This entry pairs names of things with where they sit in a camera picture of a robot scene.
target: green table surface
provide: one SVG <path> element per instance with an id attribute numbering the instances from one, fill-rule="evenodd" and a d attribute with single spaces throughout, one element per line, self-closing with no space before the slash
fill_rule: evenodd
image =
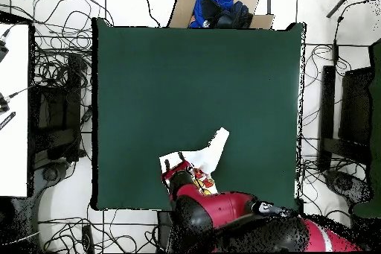
<path id="1" fill-rule="evenodd" d="M 302 24 L 287 31 L 97 20 L 98 209 L 170 209 L 159 157 L 230 132 L 213 178 L 294 206 Z"/>

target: white paper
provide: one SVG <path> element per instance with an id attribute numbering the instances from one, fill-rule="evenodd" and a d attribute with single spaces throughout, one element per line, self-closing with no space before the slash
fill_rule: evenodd
<path id="1" fill-rule="evenodd" d="M 221 127 L 204 149 L 198 151 L 181 151 L 185 160 L 191 163 L 196 171 L 198 169 L 201 170 L 201 174 L 199 174 L 198 171 L 197 174 L 194 174 L 194 182 L 200 187 L 200 191 L 204 192 L 204 194 L 217 193 L 217 187 L 211 174 L 217 168 L 228 136 L 229 132 Z M 166 171 L 164 163 L 166 159 L 169 161 L 171 168 L 177 166 L 182 161 L 179 157 L 179 151 L 161 156 L 159 160 L 162 173 Z"/>

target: wire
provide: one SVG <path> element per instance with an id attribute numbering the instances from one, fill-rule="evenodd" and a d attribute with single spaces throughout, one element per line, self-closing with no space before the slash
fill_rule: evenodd
<path id="1" fill-rule="evenodd" d="M 328 217 L 330 214 L 333 214 L 334 212 L 340 212 L 342 214 L 344 214 L 345 216 L 347 216 L 348 218 L 351 218 L 351 216 L 347 213 L 347 212 L 343 212 L 342 210 L 340 209 L 335 209 L 335 210 L 331 210 L 330 212 L 328 212 L 325 217 Z"/>
<path id="2" fill-rule="evenodd" d="M 12 241 L 12 242 L 9 242 L 9 243 L 6 243 L 6 244 L 1 244 L 1 245 L 9 245 L 9 244 L 15 244 L 15 243 L 17 243 L 17 242 L 20 242 L 20 241 L 24 241 L 24 240 L 27 240 L 27 239 L 29 239 L 29 238 L 32 238 L 32 237 L 34 237 L 34 236 L 38 235 L 39 233 L 40 233 L 40 231 L 38 231 L 38 232 L 35 232 L 34 234 L 32 234 L 32 235 L 29 235 L 28 237 L 24 237 L 24 238 L 21 238 L 21 239 L 19 239 L 19 240 L 16 240 L 16 241 Z"/>
<path id="3" fill-rule="evenodd" d="M 156 24 L 158 25 L 158 28 L 160 27 L 160 23 L 151 15 L 151 7 L 150 7 L 150 1 L 146 0 L 147 1 L 147 4 L 148 4 L 148 13 L 150 15 L 150 18 L 153 19 Z"/>

